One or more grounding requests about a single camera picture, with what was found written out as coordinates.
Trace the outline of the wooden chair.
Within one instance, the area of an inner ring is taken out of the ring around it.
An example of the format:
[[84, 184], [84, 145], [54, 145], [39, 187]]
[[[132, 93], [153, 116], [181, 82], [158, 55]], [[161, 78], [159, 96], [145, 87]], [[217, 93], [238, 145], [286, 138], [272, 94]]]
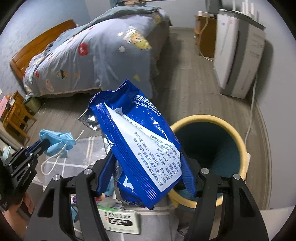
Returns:
[[3, 121], [4, 129], [9, 134], [14, 135], [15, 137], [18, 136], [20, 139], [19, 142], [30, 140], [31, 137], [27, 132], [36, 122], [35, 117], [30, 114], [23, 103], [24, 100], [25, 99], [18, 93], [18, 91], [15, 91], [13, 95], [10, 95], [9, 101], [11, 102], [11, 107]]

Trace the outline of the white air purifier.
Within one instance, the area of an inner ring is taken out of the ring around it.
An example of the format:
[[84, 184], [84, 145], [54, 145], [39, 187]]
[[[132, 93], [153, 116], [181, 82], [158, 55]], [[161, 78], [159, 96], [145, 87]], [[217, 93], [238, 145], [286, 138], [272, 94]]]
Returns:
[[221, 94], [246, 97], [264, 44], [264, 25], [238, 11], [218, 10], [213, 69]]

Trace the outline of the blue cartoon duvet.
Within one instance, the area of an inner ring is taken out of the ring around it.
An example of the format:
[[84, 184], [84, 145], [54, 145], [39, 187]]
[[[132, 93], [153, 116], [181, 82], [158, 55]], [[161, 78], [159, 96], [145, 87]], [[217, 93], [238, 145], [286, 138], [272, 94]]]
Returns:
[[169, 35], [168, 14], [155, 6], [116, 6], [93, 21], [63, 32], [35, 55], [23, 75], [34, 97], [116, 90], [125, 80], [147, 98]]

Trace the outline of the grey rug with white lines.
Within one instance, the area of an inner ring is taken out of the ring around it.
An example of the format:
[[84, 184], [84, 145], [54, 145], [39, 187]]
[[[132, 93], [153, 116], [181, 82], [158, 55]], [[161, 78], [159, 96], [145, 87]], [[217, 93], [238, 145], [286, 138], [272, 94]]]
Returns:
[[76, 176], [52, 177], [33, 213], [26, 240], [108, 240], [107, 231], [140, 234], [138, 214], [99, 209], [95, 198], [107, 190], [116, 158], [108, 152]]

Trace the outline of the wooden bedside cabinet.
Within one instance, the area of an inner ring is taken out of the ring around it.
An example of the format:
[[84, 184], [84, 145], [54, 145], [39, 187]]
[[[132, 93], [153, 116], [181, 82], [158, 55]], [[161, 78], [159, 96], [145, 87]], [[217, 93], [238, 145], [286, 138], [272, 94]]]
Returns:
[[199, 55], [207, 58], [214, 58], [216, 33], [217, 33], [217, 18], [210, 16], [195, 15], [195, 42], [198, 47]]

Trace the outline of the wooden bed headboard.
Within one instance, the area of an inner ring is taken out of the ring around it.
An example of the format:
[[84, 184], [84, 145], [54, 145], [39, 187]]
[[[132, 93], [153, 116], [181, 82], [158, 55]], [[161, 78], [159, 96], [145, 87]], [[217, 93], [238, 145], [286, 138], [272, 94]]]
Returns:
[[15, 74], [17, 80], [22, 83], [23, 75], [31, 59], [43, 52], [46, 47], [56, 40], [63, 32], [76, 27], [73, 20], [67, 20], [63, 23], [50, 28], [46, 32], [30, 41], [20, 51], [18, 51], [10, 60], [10, 67]]

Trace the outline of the light blue face mask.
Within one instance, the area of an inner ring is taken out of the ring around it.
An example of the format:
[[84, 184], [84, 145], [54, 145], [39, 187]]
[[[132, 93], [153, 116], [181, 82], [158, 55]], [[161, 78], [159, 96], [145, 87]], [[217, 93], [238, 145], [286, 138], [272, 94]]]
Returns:
[[[82, 136], [83, 133], [84, 133], [84, 130], [81, 131], [78, 137], [74, 138], [71, 133], [60, 133], [60, 132], [54, 132], [54, 131], [45, 130], [45, 129], [40, 130], [39, 132], [40, 140], [49, 141], [49, 147], [46, 148], [45, 150], [45, 154], [48, 156], [48, 158], [41, 164], [41, 172], [44, 176], [48, 176], [51, 174], [57, 162], [61, 158], [68, 157], [67, 152], [71, 150], [74, 145], [76, 145], [76, 142], [79, 140], [79, 138]], [[46, 173], [45, 164], [52, 159], [55, 159], [55, 162], [53, 163], [51, 170], [48, 173]]]

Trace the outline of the yellow teal trash bin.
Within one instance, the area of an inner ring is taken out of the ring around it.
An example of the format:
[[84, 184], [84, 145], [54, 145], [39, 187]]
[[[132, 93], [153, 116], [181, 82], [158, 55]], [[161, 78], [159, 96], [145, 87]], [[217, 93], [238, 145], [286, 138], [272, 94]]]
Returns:
[[240, 134], [228, 122], [197, 114], [176, 121], [171, 129], [187, 156], [201, 167], [221, 177], [237, 173], [246, 179], [250, 157]]

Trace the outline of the green waste basket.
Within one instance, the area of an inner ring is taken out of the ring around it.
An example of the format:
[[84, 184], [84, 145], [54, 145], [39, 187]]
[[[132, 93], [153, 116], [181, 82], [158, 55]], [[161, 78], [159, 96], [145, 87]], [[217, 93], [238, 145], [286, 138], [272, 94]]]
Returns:
[[26, 95], [26, 97], [23, 101], [23, 104], [27, 108], [29, 108], [31, 110], [31, 112], [33, 112], [33, 113], [38, 112], [42, 106], [41, 102], [37, 98], [32, 97], [30, 95]]

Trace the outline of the blue wet wipes package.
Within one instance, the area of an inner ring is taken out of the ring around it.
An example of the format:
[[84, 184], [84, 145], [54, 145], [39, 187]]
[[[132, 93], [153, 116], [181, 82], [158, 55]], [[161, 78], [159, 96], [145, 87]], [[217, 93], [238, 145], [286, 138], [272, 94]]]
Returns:
[[183, 180], [197, 194], [181, 144], [158, 109], [129, 80], [95, 94], [79, 120], [100, 127], [144, 207], [152, 209]]

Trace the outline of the white green medicine box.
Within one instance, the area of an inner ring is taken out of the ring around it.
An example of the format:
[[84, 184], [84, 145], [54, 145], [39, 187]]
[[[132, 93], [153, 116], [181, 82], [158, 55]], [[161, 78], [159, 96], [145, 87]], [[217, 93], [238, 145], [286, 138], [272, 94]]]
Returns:
[[103, 226], [108, 231], [139, 235], [140, 221], [136, 211], [97, 206]]

